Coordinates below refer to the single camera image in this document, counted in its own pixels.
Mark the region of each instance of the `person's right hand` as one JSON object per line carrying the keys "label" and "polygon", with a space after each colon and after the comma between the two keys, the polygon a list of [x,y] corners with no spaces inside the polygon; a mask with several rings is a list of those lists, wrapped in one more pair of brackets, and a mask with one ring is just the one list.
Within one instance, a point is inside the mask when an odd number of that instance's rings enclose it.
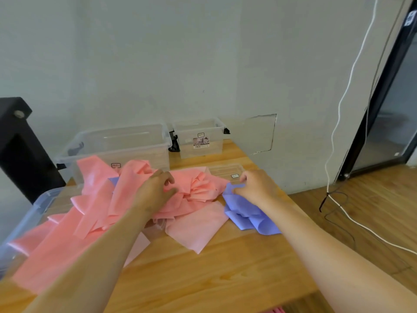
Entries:
{"label": "person's right hand", "polygon": [[245,171],[240,177],[240,182],[245,182],[246,185],[243,188],[235,188],[234,194],[243,196],[258,207],[265,201],[278,197],[276,184],[264,170]]}

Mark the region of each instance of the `white cable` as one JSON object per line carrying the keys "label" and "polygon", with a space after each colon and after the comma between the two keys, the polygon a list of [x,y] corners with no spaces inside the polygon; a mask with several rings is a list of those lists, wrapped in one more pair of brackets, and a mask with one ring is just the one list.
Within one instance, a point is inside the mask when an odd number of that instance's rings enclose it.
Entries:
{"label": "white cable", "polygon": [[378,238],[379,238],[380,240],[382,240],[383,242],[386,242],[388,245],[391,245],[391,246],[397,247],[397,248],[399,248],[399,249],[402,249],[402,250],[405,250],[405,251],[407,251],[407,252],[411,252],[411,253],[413,253],[413,254],[417,255],[417,252],[414,252],[413,250],[410,250],[410,249],[407,249],[407,248],[404,248],[404,247],[401,247],[401,246],[395,245],[395,244],[393,244],[393,243],[390,243],[390,242],[388,242],[387,240],[383,239],[381,236],[379,236],[377,233],[375,233],[374,231],[372,231],[371,229],[369,229],[369,228],[367,228],[366,226],[364,226],[364,225],[362,225],[362,224],[358,223],[357,221],[355,221],[354,219],[352,219],[352,218],[349,216],[349,214],[347,214],[347,212],[344,210],[344,208],[343,208],[343,207],[342,207],[339,203],[337,203],[337,202],[336,202],[336,200],[335,200],[335,199],[333,199],[330,195],[329,195],[329,198],[330,198],[330,199],[331,199],[334,203],[336,203],[336,204],[337,204],[337,206],[338,206],[338,207],[340,207],[340,208],[341,208],[341,210],[342,210],[342,211],[346,214],[347,218],[348,218],[349,220],[351,220],[352,222],[354,222],[355,224],[357,224],[357,225],[361,226],[362,228],[366,229],[367,231],[370,231],[372,234],[374,234],[376,237],[378,237]]}
{"label": "white cable", "polygon": [[331,154],[330,154],[330,157],[326,160],[326,163],[324,164],[324,169],[326,170],[326,175],[327,175],[327,193],[329,192],[329,185],[330,185],[330,177],[329,177],[329,172],[327,171],[327,164],[329,163],[330,159],[333,157],[333,153],[334,153],[333,136],[334,136],[334,133],[335,133],[335,131],[336,131],[336,129],[339,126],[339,123],[340,123],[340,106],[341,106],[341,103],[342,103],[342,101],[344,100],[344,98],[345,98],[345,96],[347,94],[347,91],[349,90],[350,84],[352,82],[353,71],[355,70],[356,63],[358,62],[359,57],[362,54],[362,50],[363,50],[363,48],[365,46],[365,42],[366,42],[366,40],[368,38],[369,31],[371,30],[372,26],[374,25],[375,18],[377,17],[377,4],[378,4],[378,0],[375,0],[374,10],[372,12],[371,24],[369,25],[368,30],[366,31],[364,40],[362,41],[361,49],[359,50],[359,53],[358,53],[358,55],[357,55],[357,57],[355,59],[355,62],[352,65],[352,68],[350,70],[349,81],[347,83],[346,90],[344,91],[344,94],[342,95],[342,97],[341,97],[341,99],[339,101],[339,105],[337,107],[337,123],[336,123],[336,126],[333,129],[333,132],[331,133]]}
{"label": "white cable", "polygon": [[[339,126],[339,123],[340,123],[340,106],[341,106],[341,103],[342,103],[342,101],[343,101],[343,99],[345,98],[345,96],[346,96],[346,94],[347,94],[347,91],[349,90],[349,87],[350,87],[350,84],[351,84],[351,82],[352,82],[352,75],[353,75],[353,71],[354,71],[354,69],[355,69],[355,66],[356,66],[356,63],[358,62],[358,60],[359,60],[359,57],[360,57],[360,55],[362,54],[362,50],[363,50],[363,48],[364,48],[364,46],[365,46],[365,42],[366,42],[366,40],[367,40],[367,38],[368,38],[368,34],[369,34],[369,31],[371,30],[371,28],[372,28],[372,26],[373,26],[373,24],[374,24],[374,22],[375,22],[375,18],[376,18],[376,16],[377,16],[377,4],[378,4],[378,0],[375,0],[375,4],[374,4],[374,10],[373,10],[373,13],[372,13],[372,20],[371,20],[371,24],[369,25],[369,27],[368,27],[368,30],[367,30],[367,32],[366,32],[366,34],[365,34],[365,37],[364,37],[364,40],[362,41],[362,45],[361,45],[361,49],[359,50],[359,53],[358,53],[358,55],[357,55],[357,57],[356,57],[356,59],[355,59],[355,62],[353,63],[353,65],[352,65],[352,68],[351,68],[351,71],[350,71],[350,76],[349,76],[349,81],[348,81],[348,83],[347,83],[347,87],[346,87],[346,90],[345,90],[345,92],[344,92],[344,94],[342,95],[342,97],[341,97],[341,99],[340,99],[340,101],[339,101],[339,105],[338,105],[338,107],[337,107],[337,123],[336,123],[336,126],[334,127],[334,129],[333,129],[333,132],[331,133],[331,154],[330,154],[330,157],[327,159],[327,161],[326,161],[326,163],[324,164],[324,169],[326,170],[326,175],[327,175],[327,193],[329,193],[329,186],[330,186],[330,177],[329,177],[329,173],[328,173],[328,171],[327,171],[327,164],[329,163],[329,161],[330,161],[330,159],[332,158],[332,156],[333,156],[333,153],[334,153],[334,141],[333,141],[333,136],[334,136],[334,133],[335,133],[335,131],[336,131],[336,129],[337,129],[337,127]],[[367,140],[367,131],[368,131],[368,114],[369,114],[369,101],[368,101],[368,107],[367,107],[367,110],[366,110],[366,126],[365,126],[365,143],[366,143],[366,140]],[[394,247],[397,247],[397,248],[399,248],[399,249],[402,249],[402,250],[405,250],[405,251],[407,251],[407,252],[411,252],[411,253],[413,253],[413,254],[415,254],[415,255],[417,255],[417,252],[414,252],[413,250],[410,250],[410,249],[407,249],[407,248],[404,248],[404,247],[401,247],[401,246],[398,246],[398,245],[395,245],[395,244],[393,244],[393,243],[390,243],[390,242],[388,242],[387,240],[385,240],[385,239],[383,239],[381,236],[379,236],[377,233],[375,233],[374,231],[372,231],[371,229],[369,229],[368,227],[366,227],[366,226],[364,226],[364,225],[362,225],[362,224],[360,224],[360,223],[358,223],[357,221],[355,221],[354,219],[352,219],[350,216],[349,216],[349,214],[347,214],[347,212],[345,211],[345,209],[339,204],[339,203],[337,203],[337,201],[335,200],[335,199],[333,199],[332,197],[331,197],[331,195],[330,194],[328,194],[328,197],[334,202],[334,203],[336,203],[337,204],[337,206],[338,207],[340,207],[341,208],[341,210],[346,214],[346,216],[347,216],[347,218],[349,219],[349,220],[351,220],[352,222],[354,222],[355,224],[357,224],[357,225],[359,225],[359,226],[361,226],[362,228],[364,228],[364,229],[366,229],[367,231],[369,231],[369,232],[371,232],[373,235],[375,235],[376,237],[378,237],[380,240],[382,240],[383,242],[386,242],[388,245],[391,245],[391,246],[394,246]]]}

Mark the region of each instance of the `sticker label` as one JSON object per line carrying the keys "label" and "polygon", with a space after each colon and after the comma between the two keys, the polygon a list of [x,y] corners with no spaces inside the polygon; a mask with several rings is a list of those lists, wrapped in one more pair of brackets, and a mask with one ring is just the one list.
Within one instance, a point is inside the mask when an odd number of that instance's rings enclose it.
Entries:
{"label": "sticker label", "polygon": [[408,13],[407,19],[405,20],[404,26],[409,26],[411,23],[413,23],[414,18],[416,16],[417,10],[411,11]]}
{"label": "sticker label", "polygon": [[197,137],[193,139],[193,142],[194,149],[210,147],[210,140],[208,137]]}

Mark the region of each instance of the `forearm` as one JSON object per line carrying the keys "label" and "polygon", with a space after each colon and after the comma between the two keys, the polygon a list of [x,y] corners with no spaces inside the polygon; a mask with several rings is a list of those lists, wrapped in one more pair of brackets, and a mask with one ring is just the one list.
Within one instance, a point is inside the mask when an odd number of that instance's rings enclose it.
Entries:
{"label": "forearm", "polygon": [[125,260],[151,215],[131,208],[25,310],[38,312],[102,312]]}
{"label": "forearm", "polygon": [[415,311],[417,297],[412,292],[294,206],[270,199],[260,207],[282,231],[337,313]]}

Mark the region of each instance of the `hand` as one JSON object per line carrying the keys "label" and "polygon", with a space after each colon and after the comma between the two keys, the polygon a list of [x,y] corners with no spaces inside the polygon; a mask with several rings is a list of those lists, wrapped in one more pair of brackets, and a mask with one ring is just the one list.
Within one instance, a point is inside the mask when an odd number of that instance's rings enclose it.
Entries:
{"label": "hand", "polygon": [[234,194],[243,196],[260,208],[265,201],[278,198],[277,186],[264,170],[245,171],[240,177],[240,182],[245,182],[246,186],[235,188]]}
{"label": "hand", "polygon": [[164,186],[174,182],[174,177],[168,171],[157,170],[138,189],[134,206],[141,206],[153,215],[178,191],[176,188],[164,191]]}

